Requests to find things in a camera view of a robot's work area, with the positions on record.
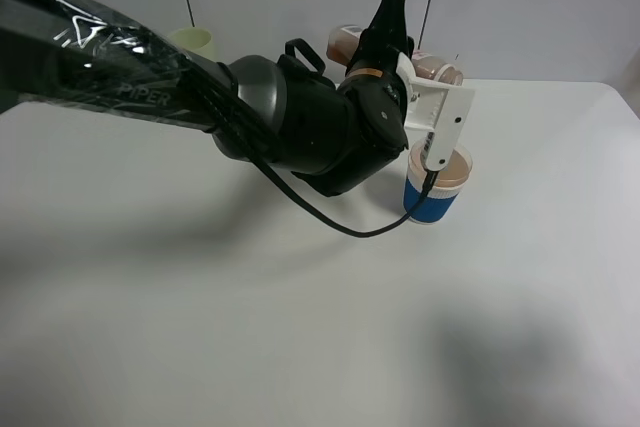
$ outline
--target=blue cup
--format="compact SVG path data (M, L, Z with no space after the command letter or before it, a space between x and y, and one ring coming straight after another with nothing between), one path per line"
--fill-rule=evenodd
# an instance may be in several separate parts
M420 160L423 146L424 139L413 144L409 154L403 201L404 209L407 212L418 202L422 183L427 175ZM438 175L438 180L429 192L427 199L411 215L410 219L420 224L432 224L442 219L467 182L472 167L471 154L458 144L449 164Z

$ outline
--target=white cup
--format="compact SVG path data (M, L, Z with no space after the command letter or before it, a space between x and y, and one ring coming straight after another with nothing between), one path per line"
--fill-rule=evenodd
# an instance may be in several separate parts
M187 27L171 32L167 38L178 47L215 62L213 36L207 29Z

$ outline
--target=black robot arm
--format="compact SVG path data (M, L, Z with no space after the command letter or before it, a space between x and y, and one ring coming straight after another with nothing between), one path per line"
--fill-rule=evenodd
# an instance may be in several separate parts
M225 65L92 0L0 0L0 112L43 101L202 130L331 225L269 165L331 196L407 148L407 91L396 75L399 54L413 50L404 1L382 0L336 88L302 39L277 62L248 56Z

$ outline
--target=table surface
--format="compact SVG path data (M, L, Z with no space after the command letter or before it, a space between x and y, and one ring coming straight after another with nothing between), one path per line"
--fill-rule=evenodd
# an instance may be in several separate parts
M640 121L602 84L469 85L464 191L371 240L199 132L4 114L2 425L637 425ZM292 182L372 229L405 166Z

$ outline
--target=beige cup lid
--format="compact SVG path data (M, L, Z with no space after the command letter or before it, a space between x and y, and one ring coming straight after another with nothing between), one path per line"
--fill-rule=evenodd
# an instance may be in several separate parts
M438 174L436 186L458 187L467 181L470 170L470 165L456 148L451 155L449 164Z

